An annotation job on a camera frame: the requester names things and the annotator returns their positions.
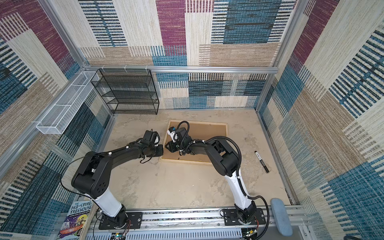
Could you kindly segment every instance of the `brown board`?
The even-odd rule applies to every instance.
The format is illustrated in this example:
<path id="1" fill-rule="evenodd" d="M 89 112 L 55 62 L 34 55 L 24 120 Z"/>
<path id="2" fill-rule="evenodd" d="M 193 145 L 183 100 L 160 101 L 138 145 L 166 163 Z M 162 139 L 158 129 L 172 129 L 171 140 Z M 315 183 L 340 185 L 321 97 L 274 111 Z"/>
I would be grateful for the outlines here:
<path id="1" fill-rule="evenodd" d="M 170 120 L 168 123 L 168 128 L 175 127 L 182 120 Z M 196 121 L 188 121 L 189 122 L 189 133 L 192 139 L 200 139 L 200 140 L 208 140 L 214 136 L 227 136 L 228 135 L 228 124 L 220 123 L 220 122 L 196 122 Z M 187 124 L 183 123 L 180 127 L 185 127 L 187 129 Z M 165 146 L 169 141 L 171 141 L 171 137 L 166 133 L 165 141 L 163 146 Z M 180 156 L 179 152 L 170 152 L 168 149 L 164 148 L 164 154 L 160 158 L 161 160 L 182 160 L 180 162 L 189 161 L 189 162 L 201 162 L 201 163 L 210 163 L 207 155 L 197 154 L 190 155 L 186 154 L 185 156 Z"/>

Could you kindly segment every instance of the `book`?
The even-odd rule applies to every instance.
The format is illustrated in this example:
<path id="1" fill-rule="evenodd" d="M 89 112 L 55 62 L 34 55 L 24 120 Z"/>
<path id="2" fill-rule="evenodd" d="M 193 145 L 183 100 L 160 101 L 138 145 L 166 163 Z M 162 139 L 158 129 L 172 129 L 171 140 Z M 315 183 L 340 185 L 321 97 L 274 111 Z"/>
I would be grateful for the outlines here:
<path id="1" fill-rule="evenodd" d="M 79 240 L 82 231 L 88 230 L 85 226 L 92 206 L 93 202 L 91 200 L 73 202 L 56 239 Z"/>

